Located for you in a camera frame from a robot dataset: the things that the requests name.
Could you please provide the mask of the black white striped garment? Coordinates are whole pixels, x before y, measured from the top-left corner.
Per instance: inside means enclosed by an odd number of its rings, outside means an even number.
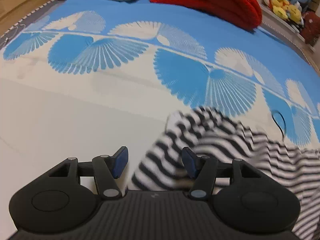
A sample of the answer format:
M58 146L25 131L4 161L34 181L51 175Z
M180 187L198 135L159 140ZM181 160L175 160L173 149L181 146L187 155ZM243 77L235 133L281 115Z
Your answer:
M289 189L301 206L293 232L300 239L319 239L319 150L270 140L213 108L176 111L167 117L164 132L139 163L128 189L188 191L194 182L182 164L184 147L223 163L243 159Z

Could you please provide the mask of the blue patterned bed sheet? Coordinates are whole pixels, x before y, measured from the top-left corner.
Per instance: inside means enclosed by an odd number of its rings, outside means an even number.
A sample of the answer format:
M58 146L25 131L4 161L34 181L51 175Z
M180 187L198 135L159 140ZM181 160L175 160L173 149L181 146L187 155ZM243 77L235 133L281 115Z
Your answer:
M12 195L52 166L126 146L125 187L167 117L199 106L319 148L319 75L266 27L149 0L29 16L1 41L1 239L15 231Z

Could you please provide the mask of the white window sill ledge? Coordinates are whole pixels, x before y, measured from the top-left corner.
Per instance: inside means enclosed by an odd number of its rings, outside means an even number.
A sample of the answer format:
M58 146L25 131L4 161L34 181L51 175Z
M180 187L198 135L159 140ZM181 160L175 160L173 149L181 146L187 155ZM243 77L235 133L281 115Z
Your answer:
M263 0L257 0L263 14L263 24L269 25L272 29L281 33L288 40L294 43L300 49L305 49L310 51L311 54L316 52L315 48L311 45L305 43L305 39L300 35L300 33L291 25L286 23L284 20L276 16L265 4Z

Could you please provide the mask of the dark red owl cushion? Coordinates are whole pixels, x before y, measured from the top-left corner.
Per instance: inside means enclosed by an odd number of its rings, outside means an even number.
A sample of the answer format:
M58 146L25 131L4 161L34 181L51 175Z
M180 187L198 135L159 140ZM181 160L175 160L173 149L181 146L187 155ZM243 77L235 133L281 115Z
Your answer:
M304 28L300 35L305 39L305 43L314 46L319 39L320 18L313 11L303 14Z

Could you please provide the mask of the yellow plush toys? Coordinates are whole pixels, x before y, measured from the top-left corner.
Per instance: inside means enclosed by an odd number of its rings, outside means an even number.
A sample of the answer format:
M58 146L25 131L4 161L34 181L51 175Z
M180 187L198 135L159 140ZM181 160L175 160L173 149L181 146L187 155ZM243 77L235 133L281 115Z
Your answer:
M263 0L263 3L280 19L304 26L302 9L298 2L292 4L289 0Z

